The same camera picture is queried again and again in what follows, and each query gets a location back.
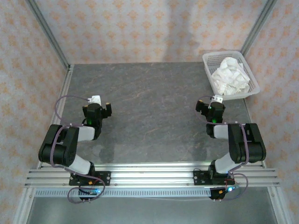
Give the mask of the small circuit board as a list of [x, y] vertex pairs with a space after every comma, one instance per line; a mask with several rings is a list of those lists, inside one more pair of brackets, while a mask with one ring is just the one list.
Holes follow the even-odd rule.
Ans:
[[226, 193], [231, 192], [231, 191], [233, 191], [233, 190], [235, 190], [237, 188], [239, 188], [239, 185], [227, 187], [225, 189], [219, 190], [219, 194], [226, 194]]
[[83, 188], [79, 187], [79, 192], [84, 195], [98, 195], [101, 193], [100, 189], [97, 188]]

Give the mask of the white perforated plastic basket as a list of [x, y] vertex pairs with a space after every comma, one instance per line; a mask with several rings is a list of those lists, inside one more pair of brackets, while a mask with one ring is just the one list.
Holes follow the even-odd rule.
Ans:
[[218, 51], [218, 52], [211, 52], [211, 53], [205, 53], [202, 56], [204, 66], [205, 66], [205, 72], [207, 74], [208, 80], [210, 82], [210, 85], [212, 87], [212, 90], [214, 92], [214, 95], [220, 95], [214, 81], [212, 79], [212, 73], [216, 71], [217, 68], [220, 67], [221, 62], [226, 57], [232, 57], [238, 61], [238, 63], [243, 64], [244, 71], [249, 76], [249, 90], [247, 93], [237, 93], [234, 95], [224, 95], [223, 100], [235, 100], [235, 99], [244, 99], [249, 96], [258, 94], [261, 89], [258, 85], [258, 82], [256, 81], [248, 63], [246, 62], [244, 56], [239, 51]]

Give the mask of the aluminium frame post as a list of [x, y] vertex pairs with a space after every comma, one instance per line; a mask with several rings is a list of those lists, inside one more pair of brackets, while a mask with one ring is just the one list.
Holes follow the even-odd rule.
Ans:
[[256, 37], [258, 36], [260, 30], [262, 29], [264, 23], [267, 21], [270, 13], [272, 12], [277, 0], [267, 0], [260, 15], [258, 16], [256, 22], [254, 23], [251, 31], [248, 34], [242, 48], [241, 54], [246, 56], [249, 52], [250, 47], [252, 46], [253, 42], [255, 41]]
[[69, 69], [70, 64], [68, 63], [68, 60], [66, 59], [66, 56], [64, 55], [61, 47], [59, 46], [55, 36], [52, 33], [52, 30], [47, 23], [44, 15], [42, 14], [36, 0], [25, 0], [27, 5], [29, 6], [31, 12], [35, 16], [39, 26], [43, 30], [44, 34], [46, 35], [50, 45], [53, 47], [56, 55], [58, 56], [60, 62], [64, 66], [65, 69]]

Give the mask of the white t-shirt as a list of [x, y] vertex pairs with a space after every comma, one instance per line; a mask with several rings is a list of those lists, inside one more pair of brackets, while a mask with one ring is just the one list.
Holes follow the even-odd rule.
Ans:
[[212, 74], [215, 87], [220, 95], [235, 95], [249, 91], [250, 78], [243, 64], [235, 58], [226, 57]]

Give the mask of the aluminium table edge rail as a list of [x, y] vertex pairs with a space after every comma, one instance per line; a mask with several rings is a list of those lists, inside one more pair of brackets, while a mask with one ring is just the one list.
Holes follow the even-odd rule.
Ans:
[[271, 203], [279, 224], [294, 224], [286, 190], [292, 185], [292, 121], [293, 114], [274, 98], [258, 94], [246, 98], [246, 107], [252, 122], [257, 123], [267, 151], [267, 168], [276, 170], [278, 187], [270, 187]]
[[[63, 85], [62, 85], [62, 89], [61, 89], [61, 92], [60, 92], [58, 98], [63, 95], [66, 95], [68, 93], [68, 89], [69, 89], [70, 82], [71, 82], [71, 77], [73, 74], [73, 69], [74, 69], [74, 64], [71, 64], [67, 70], [67, 73], [66, 73]], [[65, 105], [65, 99], [61, 100], [60, 103], [58, 103], [57, 111], [60, 116], [62, 116], [64, 105]], [[60, 119], [57, 118], [57, 116], [55, 115], [55, 112], [53, 112], [53, 115], [52, 115], [51, 124], [52, 123], [60, 124]], [[41, 167], [42, 167], [42, 163], [40, 161], [38, 161], [38, 164], [34, 167], [34, 169], [40, 169]], [[20, 197], [20, 201], [19, 201], [19, 205], [17, 207], [17, 211], [16, 211], [16, 214], [13, 219], [13, 224], [26, 224], [27, 223], [31, 207], [33, 205], [35, 192], [36, 192], [36, 188], [26, 188], [26, 187], [23, 188], [23, 191], [22, 191], [22, 194]]]

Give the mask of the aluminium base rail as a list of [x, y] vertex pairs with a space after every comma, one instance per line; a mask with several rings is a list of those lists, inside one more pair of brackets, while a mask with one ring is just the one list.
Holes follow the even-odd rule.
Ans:
[[[97, 171], [111, 172], [111, 188], [174, 188], [193, 187], [193, 172], [207, 170], [210, 161], [125, 163], [96, 165]], [[235, 180], [242, 187], [278, 187], [280, 179], [274, 168], [266, 168], [263, 162], [247, 164], [234, 172]], [[69, 172], [44, 163], [32, 169], [25, 181], [32, 188], [67, 188]]]

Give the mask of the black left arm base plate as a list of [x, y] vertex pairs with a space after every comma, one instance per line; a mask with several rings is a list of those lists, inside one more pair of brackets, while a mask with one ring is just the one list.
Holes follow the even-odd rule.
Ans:
[[[95, 171], [90, 176], [101, 179], [106, 186], [110, 185], [111, 172], [110, 171]], [[102, 182], [94, 178], [82, 177], [80, 175], [71, 174], [69, 179], [70, 186], [102, 186]]]

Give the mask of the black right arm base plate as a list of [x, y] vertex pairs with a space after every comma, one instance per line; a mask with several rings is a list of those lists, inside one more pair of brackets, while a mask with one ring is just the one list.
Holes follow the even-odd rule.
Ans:
[[213, 171], [193, 171], [194, 185], [234, 185], [235, 180], [231, 179], [227, 174], [219, 174]]

